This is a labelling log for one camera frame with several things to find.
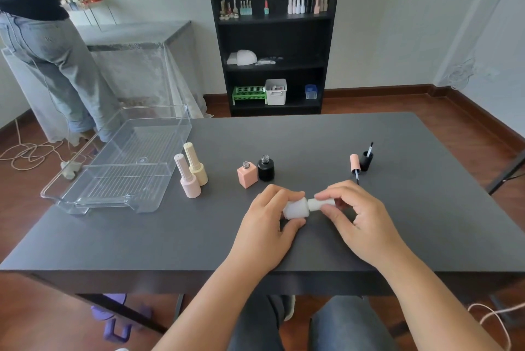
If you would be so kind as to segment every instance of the shoe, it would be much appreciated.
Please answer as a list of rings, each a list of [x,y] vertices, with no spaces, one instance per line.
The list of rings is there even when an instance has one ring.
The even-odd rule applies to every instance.
[[[295,310],[295,296],[284,296],[285,301],[285,322],[292,319]]]

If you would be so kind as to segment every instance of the hand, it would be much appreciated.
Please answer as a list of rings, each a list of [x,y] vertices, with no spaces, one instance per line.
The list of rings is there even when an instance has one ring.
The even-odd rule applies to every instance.
[[[268,185],[250,205],[227,260],[259,276],[259,280],[278,266],[290,249],[297,231],[306,223],[304,218],[290,220],[281,231],[282,211],[286,203],[303,197],[304,192]]]
[[[331,185],[315,198],[334,198],[339,209],[349,206],[354,209],[357,216],[352,223],[338,207],[329,204],[321,207],[348,247],[377,269],[408,250],[384,204],[354,182],[348,180]]]

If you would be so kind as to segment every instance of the left hand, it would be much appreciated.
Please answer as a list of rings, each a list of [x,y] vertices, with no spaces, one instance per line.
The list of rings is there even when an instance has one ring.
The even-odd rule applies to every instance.
[[[306,223],[304,218],[293,219],[281,231],[279,220],[282,211],[286,203],[303,197],[304,192],[268,185],[250,205],[227,260],[245,272],[257,275],[259,280],[278,266],[290,249],[297,231]]]

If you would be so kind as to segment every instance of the clear plastic tray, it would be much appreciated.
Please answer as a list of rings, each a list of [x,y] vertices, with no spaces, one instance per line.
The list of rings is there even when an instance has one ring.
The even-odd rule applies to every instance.
[[[122,206],[155,211],[177,167],[173,157],[191,128],[186,105],[122,108],[105,126],[110,141],[104,145],[93,137],[40,195],[70,214]],[[64,174],[75,163],[82,168],[68,180]]]

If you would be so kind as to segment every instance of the purple stool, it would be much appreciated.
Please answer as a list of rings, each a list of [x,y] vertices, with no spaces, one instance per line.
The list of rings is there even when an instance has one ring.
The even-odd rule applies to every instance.
[[[152,311],[151,308],[142,304],[142,303],[133,303],[129,300],[127,294],[105,294],[104,296],[109,297],[110,299],[125,305],[135,311],[141,313],[142,315],[151,318]],[[112,343],[127,343],[131,336],[131,329],[141,329],[142,327],[134,322],[131,322],[125,318],[115,316],[112,312],[109,312],[103,308],[92,306],[91,313],[97,321],[105,321],[106,327],[104,328],[104,340],[111,341]],[[122,328],[120,335],[115,333],[115,327],[117,324]]]

